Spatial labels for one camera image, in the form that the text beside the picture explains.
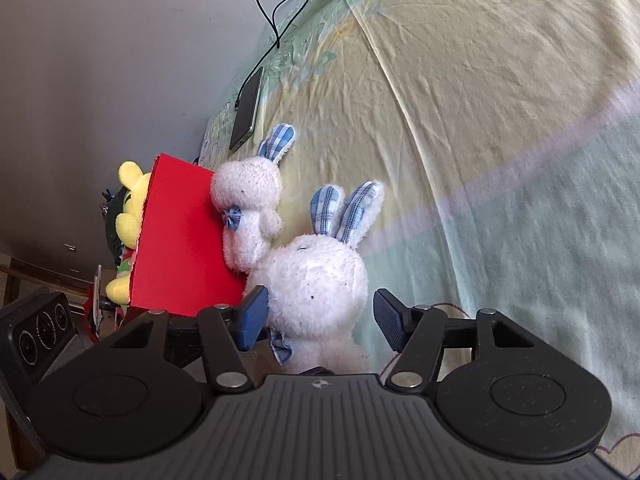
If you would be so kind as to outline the white plush rabbit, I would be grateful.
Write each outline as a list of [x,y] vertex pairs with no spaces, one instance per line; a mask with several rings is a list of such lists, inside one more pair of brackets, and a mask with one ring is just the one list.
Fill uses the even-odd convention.
[[310,200],[310,234],[270,250],[250,270],[248,290],[268,290],[271,352],[288,374],[323,367],[365,373],[368,357],[354,341],[368,298],[368,274],[357,247],[378,218],[384,185],[369,180],[349,195],[337,185]]
[[225,162],[212,177],[210,195],[224,220],[224,262],[233,271],[250,272],[283,229],[279,162],[295,138],[293,126],[277,125],[256,155]]

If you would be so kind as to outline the yellow tiger plush toy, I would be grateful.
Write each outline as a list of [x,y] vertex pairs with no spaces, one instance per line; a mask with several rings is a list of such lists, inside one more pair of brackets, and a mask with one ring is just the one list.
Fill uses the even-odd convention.
[[122,312],[126,312],[130,304],[130,278],[137,257],[151,174],[145,174],[135,162],[127,160],[119,166],[118,178],[126,193],[122,211],[115,217],[115,233],[124,245],[124,252],[117,267],[116,278],[106,285],[105,292],[111,302],[118,304]]

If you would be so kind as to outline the red cardboard box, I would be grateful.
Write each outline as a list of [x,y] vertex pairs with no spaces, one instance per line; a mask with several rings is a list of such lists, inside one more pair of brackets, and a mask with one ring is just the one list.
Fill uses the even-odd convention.
[[224,263],[224,222],[209,194],[213,175],[167,154],[155,159],[131,269],[131,307],[194,316],[242,299],[245,278]]

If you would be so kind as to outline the pile of folded clothes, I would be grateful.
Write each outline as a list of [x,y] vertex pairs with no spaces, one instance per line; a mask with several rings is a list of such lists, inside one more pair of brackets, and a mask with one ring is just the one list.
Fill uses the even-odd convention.
[[112,193],[108,188],[102,193],[104,203],[101,205],[101,214],[105,226],[105,237],[116,266],[122,261],[124,252],[124,244],[116,232],[116,218],[122,213],[126,193],[127,189],[124,186],[117,193]]

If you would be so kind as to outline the black smartphone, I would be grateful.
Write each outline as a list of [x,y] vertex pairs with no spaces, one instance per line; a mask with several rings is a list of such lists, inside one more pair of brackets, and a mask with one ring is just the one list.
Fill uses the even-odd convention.
[[240,93],[229,143],[230,153],[235,153],[254,133],[260,92],[262,91],[263,71],[259,67],[256,73],[250,76]]

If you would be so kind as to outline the wooden door frame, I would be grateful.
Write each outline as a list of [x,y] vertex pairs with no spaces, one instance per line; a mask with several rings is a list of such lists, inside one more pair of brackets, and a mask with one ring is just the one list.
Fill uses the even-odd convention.
[[92,296],[93,284],[42,266],[1,255],[1,305],[6,306],[41,287],[51,292],[64,292],[70,304],[81,307]]

